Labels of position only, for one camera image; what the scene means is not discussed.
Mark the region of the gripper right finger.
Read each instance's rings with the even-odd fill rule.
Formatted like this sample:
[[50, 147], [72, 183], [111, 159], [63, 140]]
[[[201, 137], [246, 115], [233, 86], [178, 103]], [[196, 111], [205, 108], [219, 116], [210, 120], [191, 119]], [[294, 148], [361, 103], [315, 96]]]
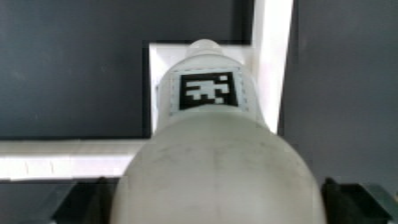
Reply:
[[398, 201], [375, 183], [322, 185], [327, 224], [398, 224]]

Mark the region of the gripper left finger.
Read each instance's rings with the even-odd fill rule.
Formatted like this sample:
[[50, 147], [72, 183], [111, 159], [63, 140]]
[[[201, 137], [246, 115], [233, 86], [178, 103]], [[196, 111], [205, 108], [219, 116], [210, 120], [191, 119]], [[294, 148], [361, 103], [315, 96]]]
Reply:
[[54, 185], [24, 224], [111, 224], [118, 178], [47, 181]]

